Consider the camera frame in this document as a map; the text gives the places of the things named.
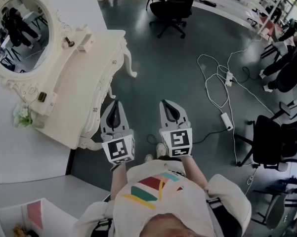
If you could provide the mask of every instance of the white box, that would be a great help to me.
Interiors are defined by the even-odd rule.
[[[110,163],[117,165],[134,160],[135,141],[133,135],[102,143],[105,155]]]
[[[159,132],[170,157],[191,155],[192,128],[177,130],[160,129]]]

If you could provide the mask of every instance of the ornate mirror frame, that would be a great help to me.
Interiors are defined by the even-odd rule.
[[[10,0],[0,0],[0,10]],[[43,10],[48,22],[49,42],[46,59],[36,69],[27,73],[15,73],[0,63],[0,77],[2,85],[15,89],[24,102],[33,102],[37,99],[39,88],[44,84],[60,52],[65,37],[69,36],[72,28],[61,22],[60,16],[51,8],[47,0],[34,0]]]

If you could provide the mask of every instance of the carved wooden leg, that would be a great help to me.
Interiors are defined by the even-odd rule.
[[[112,95],[112,88],[111,87],[109,87],[108,93],[109,93],[109,97],[111,97],[112,99],[116,98],[116,95]]]
[[[124,53],[124,60],[125,60],[125,66],[127,68],[127,73],[131,77],[136,78],[137,72],[134,72],[132,70],[132,56],[130,54],[130,51],[127,48],[127,42],[125,39],[124,39],[124,43],[122,43],[122,49],[123,49],[123,53]]]
[[[92,150],[92,151],[98,151],[102,149],[102,143],[99,143],[99,142],[95,143],[91,139],[80,137],[78,147],[82,149],[88,148],[89,150]]]

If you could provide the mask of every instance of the mirror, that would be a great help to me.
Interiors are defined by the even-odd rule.
[[[0,9],[0,63],[6,69],[36,69],[46,58],[48,41],[48,22],[35,0],[10,0]]]

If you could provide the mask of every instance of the wall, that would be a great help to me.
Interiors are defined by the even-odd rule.
[[[77,27],[89,24],[105,30],[97,0],[48,0],[61,19]],[[19,102],[15,92],[0,84],[0,183],[39,180],[65,174],[69,148],[31,127],[14,128],[12,110]]]
[[[34,182],[0,184],[0,208],[46,198],[79,219],[89,205],[103,201],[108,195],[108,191],[67,175]]]

